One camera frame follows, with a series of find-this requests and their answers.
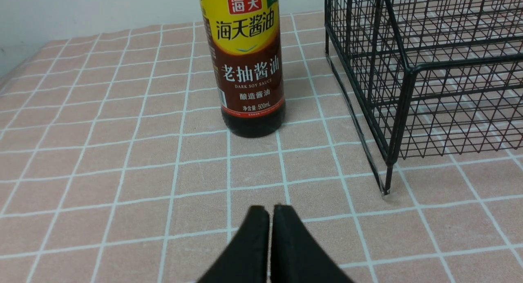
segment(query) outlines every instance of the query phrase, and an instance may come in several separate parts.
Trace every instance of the pink tile floor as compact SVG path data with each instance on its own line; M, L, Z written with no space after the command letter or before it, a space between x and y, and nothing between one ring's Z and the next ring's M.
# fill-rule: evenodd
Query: pink tile floor
M383 200L322 27L282 16L288 116L260 139L226 130L201 24L53 41L12 72L0 283L195 281L276 203L358 283L522 282L523 153L400 161Z

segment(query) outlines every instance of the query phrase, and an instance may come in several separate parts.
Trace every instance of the white grout line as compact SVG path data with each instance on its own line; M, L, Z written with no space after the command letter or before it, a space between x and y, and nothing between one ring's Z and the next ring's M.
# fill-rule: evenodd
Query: white grout line
M230 191L230 175L231 175L231 164L230 164L230 146L232 145L232 140L230 139L231 134L230 130L227 130L227 244L232 239L232 232L230 229L232 229L232 192Z
M156 59L158 58L158 54L159 54L159 46L162 44L162 37L163 37L163 34L160 34L160 41L159 41L158 49L156 50ZM130 39L127 41L127 46L125 47L126 49L129 46L129 42L130 42ZM122 58L120 59L120 63L123 61L123 57L124 56L125 56L125 50L123 51ZM155 62L153 64L153 67L151 69L151 74L150 74L150 77L149 77L149 83L148 83L147 89L145 91L145 96L146 97L149 94L149 90L151 89L152 76L153 76L153 73L154 73L154 69L156 67L156 59L155 59ZM118 70L116 70L113 79L116 78L116 73L117 72L118 72ZM129 147L127 147L127 154L125 155L125 160L123 162L123 168L122 168L121 173L120 173L120 181L119 181L119 184L118 184L118 188L116 189L116 194L114 195L114 201L113 201L113 204L111 206L111 211L110 211L110 214L109 214L107 225L105 227L105 231L103 232L103 238L102 238L102 242L101 242L101 247L98 250L98 255L97 255L97 258L96 258L96 264L95 264L95 267L94 267L94 270L93 270L93 275L91 276L91 283L95 282L96 276L98 275L98 270L100 268L101 259L103 257L103 250L105 249L105 245L107 244L107 238L109 236L109 232L110 232L110 229L111 229L112 220L114 218L114 213L116 212L116 203L118 202L118 199L120 198L120 194L122 192L123 181L125 180L125 172L127 171L127 165L129 164L129 158L131 156L132 147L134 145L134 141L136 139L136 135L138 134L138 129L140 128L140 122L142 120L142 115L143 115L143 112L145 110L145 103L146 103L146 99L143 99L142 100L142 107L140 109L140 115L138 116L138 120L136 121L136 126L134 127L134 133L133 133L133 136L131 138L131 142L129 143Z
M287 205L290 205L291 197L289 194L289 184L287 182L287 173L285 171L284 155L282 153L282 142L280 141L280 130L276 131L276 142L278 143L278 156L280 158L280 168L282 170L282 181L284 184L284 191L285 191L285 203Z
M192 56L194 55L194 42L196 41L196 28L194 27L194 23L192 24L192 46L191 46L191 60L189 61L189 73L192 71ZM163 274L165 271L165 259L167 256L168 251L168 234L170 232L171 223L172 223L172 210L174 208L174 194L176 192L176 182L178 181L178 170L179 170L179 162L181 159L181 142L183 141L183 126L185 125L185 115L187 110L187 102L189 101L189 86L190 86L190 76L187 78L187 85L186 85L186 92L185 92L185 100L183 101L183 113L181 114L181 124L180 124L180 131L179 131L179 138L178 138L178 150L176 151L176 164L174 167L174 174L172 176L172 185L171 185L171 192L170 192L170 200L169 200L169 209L168 209L168 215L167 215L167 221L165 223L165 239L163 240L162 245L162 254L160 257L160 265L159 265L159 271L158 271L158 283L162 283L163 281Z
M94 49L94 47L95 47L95 45L96 45L97 40L98 40L99 37L100 37L100 36L98 36L97 39L96 39L96 41L93 43L93 46L91 47L91 51L93 51L93 49ZM71 96L71 94L73 93L74 86L76 85L76 83L78 82L78 80L80 80L80 76L81 76L81 75L82 75L82 70L79 71L78 74L76 75L76 79L75 79L75 81L74 81L74 83L73 83L73 87L71 87L71 89L70 89L69 92L67 93L67 97L65 98L64 102L66 102L67 99L68 99L68 98ZM58 119L58 117L60 116L60 113L61 113L62 110L63 110L63 107L64 107L64 106L61 106L61 107L60 107L60 109L59 109L58 112L56 113L56 116L54 117L54 119L53 119L53 121L51 122L51 124L52 124L53 122L55 122L55 121ZM45 132L43 133L42 138L40 139L39 143L37 144L36 149L35 149L35 151L33 152L31 159L30 159L30 160L28 161L28 163L27 163L28 166L29 166L29 164L32 162L32 159L34 158L34 155L36 155L36 151L37 151L37 149L40 147L41 143L43 142L43 139L44 139L45 136L47 135L47 132L49 132L49 128L50 128L50 127L51 127L51 125L49 124L49 125L47 125L47 127L45 128ZM85 151L85 147L84 147L84 148L82 149L82 151L80 152L80 156L78 157L78 160L76 161L75 167L74 167L74 169L73 169L73 175L74 175L74 173L76 172L76 170L78 169L78 166L80 165L80 162L82 161L82 157L83 157L83 155L84 155L84 151ZM65 201L65 197L67 196L67 192L69 191L69 188L71 187L72 180L73 180L73 177L70 177L69 180L67 181L67 185L65 186L65 190L64 190L64 192L63 192L63 194L62 194L62 197L60 197L60 202L58 203L58 209L61 209L61 208L62 208L62 205L63 205L63 203L64 203L64 201ZM49 228L47 229L47 232L45 233L45 237L44 237L44 239L43 239L43 241L42 241L42 243L41 243L41 245L40 245L39 252L41 252L41 251L43 251L43 250L45 249L45 246L46 246L46 244L47 244L47 241L49 240L49 236L51 236L51 231L53 230L54 225L55 225L57 219L58 219L58 212L56 212L56 213L53 215L53 218L52 218L52 220L51 220L51 224L49 225ZM40 258L41 258L41 255L38 254L38 255L36 256L36 258L34 259L34 262L33 262L32 266L31 266L30 271L29 271L29 275L27 276L27 280L26 280L27 283L30 283L30 282L31 282L32 277L33 277L33 275L34 275L34 272L36 271L36 267L37 267L37 265L38 265L38 262L40 261Z
M60 50L60 53L63 52L63 50L65 49L65 45L62 47L62 49ZM31 100L32 96L34 95L34 93L36 93L36 90L41 86L41 84L43 83L43 81L45 80L46 76L43 76L40 80L40 82L38 83L37 87L34 89L33 93L26 99L26 102L24 102L24 104L22 105L22 108ZM5 135L5 132L8 130L8 128L13 124L13 122L15 122L16 118L18 117L18 114L20 114L20 110L18 110L17 113L15 113L15 115L13 116L13 118L11 119L11 121L6 125L6 128L4 130L2 130L2 133L0 134L0 140L2 140L2 138L4 137ZM37 143L37 146L36 147L39 147L39 145L41 145L41 143L43 142L43 138L45 138L45 134L47 133L47 131L49 130L49 126L47 126L47 128L45 129L44 133L42 134L42 137L40 139L40 141L38 141ZM34 155L36 154L36 151L33 152L33 154L31 155L31 157L29 158L29 160L27 161L26 163L26 166L24 167L24 170L22 171L21 175L19 176L19 179L16 182L13 190L11 191L11 193L9 194L9 197L7 197L7 200L5 201L5 204L4 206L2 207L2 210L0 211L0 216L2 216L8 205L11 203L11 200L13 199L13 196L15 195L15 192L16 190L18 189L18 187L20 186L20 183L21 183L21 179L24 178L25 174L27 173L27 170L29 169L29 166L32 162L32 160L34 159Z
M293 27L296 30L296 22L295 22L295 18L294 18L294 16L292 14L291 14L291 19L293 20ZM311 78L311 72L310 72L310 69L308 68L308 63L307 63L307 61L305 59L305 54L303 53L303 47L299 43L299 36L298 36L298 34L297 33L295 33L295 34L296 34L296 41L297 41L297 44L299 46L299 50L301 52L301 56L303 58L303 63L305 64L305 68L307 70L307 75L309 77L308 81L311 84L312 91L313 91L314 95L316 96L317 93L316 93L316 88L314 87L314 80ZM332 152L334 161L336 163L336 168L338 170L338 175L341 177L341 181L342 181L343 189L345 191L347 202L349 204L349 208L351 209L351 214L354 214L355 213L355 209L354 209L354 205L353 205L353 202L352 202L352 199L351 199L351 194L349 192L349 188L347 186L347 182L346 182L345 178L343 177L343 172L342 172L342 168L341 168L341 165L340 165L340 161L338 160L338 156L336 155L336 149L334 148L334 144L333 144L333 141L332 141L332 138L331 138L331 134L330 134L329 128L327 126L327 121L325 120L325 117L323 116L323 110L322 110L322 107L321 107L321 104L320 104L320 100L318 98L316 98L316 105L317 105L318 110L320 112L320 117L322 118L323 128L325 129L325 133L327 134L327 139L329 140L329 146L331 148L331 152ZM353 216L353 220L354 220L354 224L355 224L356 230L358 231L359 238L361 240L361 245L362 245L362 248L364 250L366 261L368 263L370 263L370 261L372 261L372 258L370 257L369 249L367 247L367 243L365 241L365 237L364 237L364 234L363 234L363 231L361 229L361 225L360 225L360 223L358 221L357 216ZM374 283L378 283L378 278L377 278L376 273L374 271L374 267L370 266L369 269L370 269L370 274L371 274L371 277L372 277L372 281Z

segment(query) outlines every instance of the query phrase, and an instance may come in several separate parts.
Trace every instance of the wire basket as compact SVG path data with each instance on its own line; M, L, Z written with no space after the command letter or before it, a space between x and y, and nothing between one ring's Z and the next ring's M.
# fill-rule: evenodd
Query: wire basket
M384 194L400 156L523 146L523 0L325 0L325 28L387 164L383 184L359 130Z

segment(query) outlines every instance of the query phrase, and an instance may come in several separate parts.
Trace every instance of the haitian logo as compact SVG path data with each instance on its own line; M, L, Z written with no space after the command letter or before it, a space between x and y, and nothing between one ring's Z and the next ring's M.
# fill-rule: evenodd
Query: haitian logo
M228 0L230 15L252 13L262 8L262 0Z

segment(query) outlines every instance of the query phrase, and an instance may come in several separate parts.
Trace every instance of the tile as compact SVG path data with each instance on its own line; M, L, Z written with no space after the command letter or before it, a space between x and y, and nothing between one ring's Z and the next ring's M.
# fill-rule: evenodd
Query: tile
M127 51L123 55L122 64L153 62L156 59L156 52L157 49Z
M323 14L323 12L298 14L293 15L293 18L296 24L296 30L325 27L325 14Z
M486 205L503 233L512 244L523 243L523 218L518 210L521 199L487 202Z
M405 184L397 173L392 174L392 190L385 198L377 187L374 175L348 177L345 181L351 193L354 209L358 213L397 210L414 206Z
M175 162L178 141L178 136L135 141L127 165L140 167Z
M120 201L170 195L174 165L159 168L133 169L125 172Z
M285 81L284 90L287 99L314 96L308 78Z
M443 204L476 199L456 167L405 171L420 204Z
M77 173L122 168L128 147L128 143L123 143L86 148Z
M321 76L324 74L332 74L331 66L326 59L315 59L307 61L308 70L311 76Z
M163 94L185 91L187 89L187 78L187 75L155 78L151 81L149 94Z
M308 222L305 227L336 264L365 261L353 218Z
M289 196L300 218L323 218L351 213L339 180L291 184Z
M325 58L325 44L305 45L301 48L305 59Z
M92 121L98 115L100 104L100 102L93 102L64 106L55 122L63 124L77 123L79 121Z
M193 40L192 28L165 31L163 33L162 46L192 43L192 40Z
M312 43L325 44L325 30L324 29L300 31L297 34L297 36L299 38L299 43L301 45L312 44Z
M41 143L42 148L83 146L91 123L52 125Z
M296 34L295 33L284 33L280 35L282 41L282 47L296 46Z
M6 153L0 157L0 180L16 180L21 177L32 152Z
M196 110L185 114L183 133L203 133L226 130L222 114L215 110Z
M78 77L78 71L64 72L63 74L48 74L43 79L38 90L46 90L58 87L69 87L74 85L76 78Z
M214 73L202 72L200 74L191 74L189 84L191 91L207 88L216 88L216 76Z
M137 119L98 121L89 139L89 145L130 141L136 129L137 121Z
M438 258L401 261L374 266L376 277L383 283L444 283L450 282Z
M93 275L97 255L97 248L44 254L38 262L31 282L88 282Z
M58 208L67 179L20 182L6 213L27 213Z
M127 46L127 39L117 39L112 41L98 41L94 52L122 51Z
M141 78L149 78L153 70L152 63L137 64L137 65L123 65L118 69L116 80L135 80Z
M104 67L95 69L85 69L82 71L78 84L96 84L111 82L114 78L116 67Z
M181 113L142 117L136 138L155 137L180 132Z
M45 127L6 130L0 140L0 150L34 149L45 132Z
M185 94L164 94L159 96L149 96L145 99L144 115L154 115L183 111L185 104Z
M62 54L60 57L73 57L73 56L79 56L84 55L93 49L94 42L91 43L85 43L81 45L67 45L64 47L64 50L62 51Z
M29 165L25 177L59 177L70 175L82 149L38 151Z
M260 138L242 138L235 134L230 135L230 155L246 155L278 151L276 134L269 134Z
M158 61L170 61L172 59L190 58L191 51L192 51L191 44L162 47L159 50Z
M299 46L282 48L282 62L284 65L291 61L303 61Z
M286 102L286 121L306 121L308 119L319 119L320 112L316 99L299 99Z
M9 91L11 92L26 92L37 89L43 76L27 76L18 79L13 79L9 83Z
M239 227L252 205L263 205L272 212L274 205L286 204L284 186L260 189L233 190L230 193L232 227Z
M325 96L319 98L324 117L342 117L349 115L345 99L341 95Z
M101 243L110 212L110 207L60 212L45 248Z
M35 92L32 97L37 96L40 92ZM0 96L0 111L7 111L7 110L16 110L22 108L24 106L27 99L31 96L31 93L25 93L25 94L7 94Z
M190 92L187 98L187 110L198 108L216 108L220 107L220 99L216 89Z
M210 56L211 51L209 50L209 45L207 43L197 43L194 44L194 57L198 56Z
M144 96L148 84L149 79L113 83L107 99Z
M195 233L226 228L226 195L226 192L221 192L175 199L170 234Z
M181 161L209 159L227 156L227 134L184 136L181 145Z
M445 258L456 283L519 282L521 266L508 250Z
M282 166L278 154L247 156L230 160L232 187L281 183Z
M159 46L161 33L132 36L129 40L128 50L155 48Z
M86 60L87 60L87 55L82 55L82 56L73 57L73 58L58 59L54 63L53 67L51 68L51 72L80 70L84 67Z
M285 152L284 164L289 182L338 175L330 148Z
M461 168L481 198L523 194L523 171L512 160L464 164Z
M318 95L341 94L340 85L335 76L316 76L312 78L312 83Z
M169 76L171 74L186 74L189 72L190 59L178 61L163 61L156 63L154 76Z
M280 16L280 31L282 33L294 31L293 19L290 16Z
M103 33L100 35L100 39L98 42L103 41L103 40L113 40L113 39L118 39L118 38L124 38L129 35L129 32L130 32L130 30L127 29L127 30L117 31L115 33Z
M109 84L97 84L84 87L75 87L67 99L67 104L89 101L100 101L105 98Z
M7 202L9 195L13 191L13 188L15 188L15 184L16 182L0 184L0 209L4 208L4 205Z
M311 121L280 128L282 150L325 146L329 144L323 122Z
M153 33L155 31L160 31L160 30L162 30L161 25L150 25L150 26L135 28L135 29L131 30L131 35Z
M286 63L284 65L284 79L297 79L308 77L307 70L303 61Z
M214 70L214 67L212 65L211 57L192 58L191 72L213 71L213 70Z
M86 67L117 66L120 64L123 52L92 53Z
M335 150L343 175L359 175L372 172L361 144L338 145L335 147Z
M48 125L56 117L58 108L22 109L10 128L25 128L28 126Z
M120 171L112 171L74 177L62 208L112 203L120 184L120 175Z
M108 246L103 251L96 282L156 282L161 256L162 241Z
M142 110L143 98L131 98L107 101L103 105L100 119L117 119L119 117L137 117Z
M38 251L51 218L53 214L0 218L0 255Z
M164 283L196 281L219 257L227 245L226 234L184 237L168 242Z
M379 216L360 216L358 219L373 260L429 254L435 251L415 210Z
M352 281L357 283L373 283L372 275L370 275L370 270L368 267L352 267L342 269Z
M107 241L163 236L168 208L168 200L118 205Z
M34 256L0 259L0 283L25 282L33 261Z
M504 245L491 219L478 203L423 211L443 252Z
M176 194L189 194L227 188L227 161L195 162L178 167Z

